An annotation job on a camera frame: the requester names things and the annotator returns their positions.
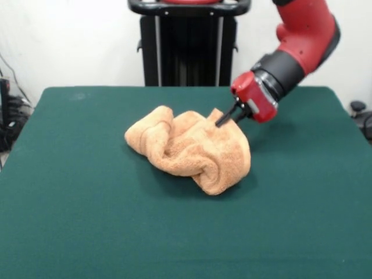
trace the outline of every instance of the cable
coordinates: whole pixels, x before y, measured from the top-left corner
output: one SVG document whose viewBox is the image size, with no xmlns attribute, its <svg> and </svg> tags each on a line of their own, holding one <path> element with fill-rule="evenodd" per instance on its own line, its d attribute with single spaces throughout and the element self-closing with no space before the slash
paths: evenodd
<svg viewBox="0 0 372 279">
<path fill-rule="evenodd" d="M 25 99 L 31 104 L 31 101 L 30 99 L 27 97 L 26 93 L 23 91 L 23 89 L 21 88 L 21 86 L 19 85 L 18 83 L 18 80 L 17 80 L 17 76 L 16 76 L 16 72 L 14 71 L 14 69 L 8 64 L 8 62 L 4 59 L 4 57 L 2 56 L 2 54 L 0 53 L 0 59 L 4 62 L 4 64 L 9 68 L 9 70 L 11 70 L 11 72 L 13 73 L 13 78 L 14 78 L 14 81 L 19 89 L 19 91 L 21 91 L 22 95 L 25 97 Z"/>
</svg>

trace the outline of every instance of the towel fold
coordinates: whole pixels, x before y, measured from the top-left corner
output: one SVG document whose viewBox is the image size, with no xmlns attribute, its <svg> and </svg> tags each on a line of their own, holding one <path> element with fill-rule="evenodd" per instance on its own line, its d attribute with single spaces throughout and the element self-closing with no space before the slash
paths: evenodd
<svg viewBox="0 0 372 279">
<path fill-rule="evenodd" d="M 246 136 L 232 120 L 217 128 L 214 123 L 221 115 L 214 109 L 207 118 L 193 111 L 174 117 L 170 108 L 159 106 L 134 123 L 124 138 L 158 169 L 192 177 L 208 195 L 218 195 L 251 168 Z"/>
</svg>

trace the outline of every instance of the green tablecloth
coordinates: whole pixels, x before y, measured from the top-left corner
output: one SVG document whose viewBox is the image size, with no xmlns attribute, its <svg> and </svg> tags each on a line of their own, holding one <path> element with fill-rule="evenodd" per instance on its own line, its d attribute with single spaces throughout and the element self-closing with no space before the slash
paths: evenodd
<svg viewBox="0 0 372 279">
<path fill-rule="evenodd" d="M 242 122 L 252 170 L 217 197 L 124 142 L 158 105 L 227 88 L 51 88 L 0 174 L 0 278 L 372 278 L 372 152 L 334 93 Z"/>
</svg>

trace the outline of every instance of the red robot arm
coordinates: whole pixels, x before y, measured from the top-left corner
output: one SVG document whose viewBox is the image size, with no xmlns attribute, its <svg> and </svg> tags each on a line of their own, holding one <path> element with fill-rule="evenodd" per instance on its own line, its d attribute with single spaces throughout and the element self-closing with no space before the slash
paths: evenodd
<svg viewBox="0 0 372 279">
<path fill-rule="evenodd" d="M 278 102 L 307 75 L 317 70 L 337 47 L 341 33 L 326 0 L 273 0 L 282 18 L 277 27 L 280 46 L 264 55 L 254 67 L 232 84 L 234 107 L 216 125 L 240 107 L 259 123 L 275 117 Z"/>
</svg>

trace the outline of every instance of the black knob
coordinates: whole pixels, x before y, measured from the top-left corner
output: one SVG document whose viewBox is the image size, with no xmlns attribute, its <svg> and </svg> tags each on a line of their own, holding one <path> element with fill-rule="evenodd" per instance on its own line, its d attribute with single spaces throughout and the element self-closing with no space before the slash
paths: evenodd
<svg viewBox="0 0 372 279">
<path fill-rule="evenodd" d="M 366 104 L 360 101 L 353 101 L 350 104 L 352 110 L 356 113 L 362 112 L 363 110 L 366 109 Z"/>
</svg>

